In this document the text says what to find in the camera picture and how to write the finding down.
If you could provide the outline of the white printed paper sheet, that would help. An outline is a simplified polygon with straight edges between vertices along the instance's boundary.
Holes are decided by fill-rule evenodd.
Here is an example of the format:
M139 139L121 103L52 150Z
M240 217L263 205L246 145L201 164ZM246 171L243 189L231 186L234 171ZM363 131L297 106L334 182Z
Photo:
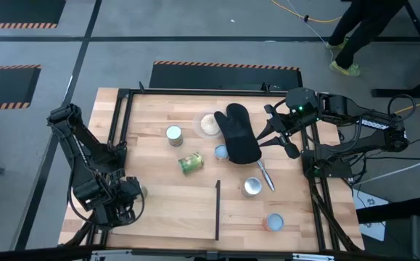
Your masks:
M389 202L381 199L377 196L361 192L357 189L353 189L353 202L355 209L360 210L367 207L376 207L386 205ZM384 241L385 238L385 221L378 223L364 223L360 224L360 231L363 235L376 239L378 241Z

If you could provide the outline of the silver metal knife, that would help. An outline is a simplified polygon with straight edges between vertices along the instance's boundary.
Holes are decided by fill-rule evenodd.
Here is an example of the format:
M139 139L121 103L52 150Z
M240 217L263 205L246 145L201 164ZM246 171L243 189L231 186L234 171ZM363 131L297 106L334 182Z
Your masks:
M275 191L275 186L273 184L273 181L271 180L270 175L268 174L266 168L264 167L264 164L263 164L262 160L259 159L257 161L257 164L258 164L258 167L261 170L261 173L263 174L263 177L265 178L266 183L268 184L269 189L272 190L272 191Z

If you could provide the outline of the clear bowl of grain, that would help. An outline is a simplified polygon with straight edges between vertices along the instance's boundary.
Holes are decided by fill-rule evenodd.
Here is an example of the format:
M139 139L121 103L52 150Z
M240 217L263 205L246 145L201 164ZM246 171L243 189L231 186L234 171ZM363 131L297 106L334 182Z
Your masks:
M203 112L194 117L194 131L202 138L218 138L222 132L213 113Z

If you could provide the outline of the silver aluminium extrusion bar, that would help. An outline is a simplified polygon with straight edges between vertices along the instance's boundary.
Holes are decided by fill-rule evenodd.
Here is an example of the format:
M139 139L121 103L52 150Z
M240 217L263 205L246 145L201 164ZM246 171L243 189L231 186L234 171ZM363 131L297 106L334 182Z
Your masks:
M293 253L292 261L335 261L335 259L329 255Z
M132 251L127 249L98 250L93 251L88 261L113 261L114 259L125 259L132 256Z

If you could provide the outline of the black shelf divider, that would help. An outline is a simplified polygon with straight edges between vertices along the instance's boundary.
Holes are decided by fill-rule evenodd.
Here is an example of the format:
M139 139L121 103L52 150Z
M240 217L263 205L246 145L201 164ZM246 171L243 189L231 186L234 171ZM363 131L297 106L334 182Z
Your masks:
M215 200L215 240L219 240L220 234L220 205L221 205L221 180L217 180L215 184L216 200Z

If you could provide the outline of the black aluminium table frame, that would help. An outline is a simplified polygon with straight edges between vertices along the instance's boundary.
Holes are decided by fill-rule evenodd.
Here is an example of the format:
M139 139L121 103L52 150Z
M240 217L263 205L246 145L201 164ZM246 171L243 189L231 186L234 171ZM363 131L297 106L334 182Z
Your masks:
M275 191L263 187L253 198L243 196L245 179L259 178L256 164L235 165L215 158L222 138L202 138L194 131L194 117L224 110L230 103L244 105L255 131L267 118L266 104L282 92L152 89L129 90L125 98L116 88L96 93L88 127L101 141L110 133L125 136L125 172L147 188L142 216L133 225L113 229L104 243L114 249L206 250L216 252L318 252L341 249L327 222L313 205L310 182L299 159L289 159L279 146L263 149L262 161ZM166 130L177 125L183 143L171 146ZM199 152L203 168L184 175L178 160ZM220 234L215 240L215 200L221 180ZM284 227L267 231L263 218L280 214Z

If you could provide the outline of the black hazard-striped floor mat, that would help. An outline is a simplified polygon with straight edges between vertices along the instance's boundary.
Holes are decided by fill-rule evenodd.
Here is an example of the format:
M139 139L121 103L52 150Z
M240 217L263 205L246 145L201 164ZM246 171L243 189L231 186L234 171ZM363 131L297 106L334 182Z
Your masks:
M53 29L66 0L0 0L0 29Z
M150 88L288 91L302 86L298 67L222 62L156 61Z
M29 108L41 65L0 66L0 110Z

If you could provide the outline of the black oven mitt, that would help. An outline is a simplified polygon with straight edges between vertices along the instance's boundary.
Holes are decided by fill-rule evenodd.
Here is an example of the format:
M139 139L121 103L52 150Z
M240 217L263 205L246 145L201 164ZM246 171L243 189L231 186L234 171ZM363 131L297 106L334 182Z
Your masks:
M244 106L231 103L226 107L226 114L216 111L214 117L223 134L230 162L246 165L261 158L262 152Z

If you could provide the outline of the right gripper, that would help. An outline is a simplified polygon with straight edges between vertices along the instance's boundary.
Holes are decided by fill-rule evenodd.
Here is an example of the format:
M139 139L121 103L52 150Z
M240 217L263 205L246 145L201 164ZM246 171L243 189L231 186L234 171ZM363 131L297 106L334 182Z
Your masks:
M279 137L267 140L261 143L260 146L282 146L289 158L297 159L300 156L300 151L297 146L290 141L289 137L298 132L299 128L295 127L295 125L290 122L291 117L289 115L279 114L272 105L267 104L264 106L264 109L271 117L266 120L266 126L256 139L261 140L273 132L278 133Z

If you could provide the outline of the green label tin can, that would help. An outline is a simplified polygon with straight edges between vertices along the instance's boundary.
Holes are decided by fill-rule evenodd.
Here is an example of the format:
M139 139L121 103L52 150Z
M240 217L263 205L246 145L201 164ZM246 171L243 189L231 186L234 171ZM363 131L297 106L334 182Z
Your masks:
M204 160L199 152L190 154L178 160L179 167L184 175L203 168Z

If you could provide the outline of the black furniture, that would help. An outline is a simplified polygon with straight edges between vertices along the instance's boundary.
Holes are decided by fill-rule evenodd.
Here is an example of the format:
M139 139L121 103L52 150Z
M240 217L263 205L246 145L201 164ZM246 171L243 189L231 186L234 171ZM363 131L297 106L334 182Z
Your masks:
M378 223L380 221L408 219L409 252L415 261L420 261L420 198L364 207L356 212L359 223Z

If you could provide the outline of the red mixed fruit can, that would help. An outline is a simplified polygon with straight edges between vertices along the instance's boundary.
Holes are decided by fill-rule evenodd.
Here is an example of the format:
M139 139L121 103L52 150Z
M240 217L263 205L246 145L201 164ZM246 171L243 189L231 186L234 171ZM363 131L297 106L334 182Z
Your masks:
M284 219L280 214L270 214L263 218L263 227L267 231L280 231L284 227Z

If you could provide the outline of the short yellow label can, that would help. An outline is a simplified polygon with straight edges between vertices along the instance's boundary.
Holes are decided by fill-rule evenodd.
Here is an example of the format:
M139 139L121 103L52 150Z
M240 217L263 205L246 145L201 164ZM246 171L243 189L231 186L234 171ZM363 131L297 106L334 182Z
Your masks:
M241 192L247 198L257 196L261 190L262 184L260 180L254 177L247 178L241 186Z

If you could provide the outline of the person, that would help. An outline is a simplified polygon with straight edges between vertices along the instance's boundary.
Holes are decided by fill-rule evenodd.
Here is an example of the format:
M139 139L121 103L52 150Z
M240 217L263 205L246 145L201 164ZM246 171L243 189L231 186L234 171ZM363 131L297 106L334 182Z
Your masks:
M354 55L379 36L408 0L352 0L326 44L340 52L329 65L346 76L360 75Z

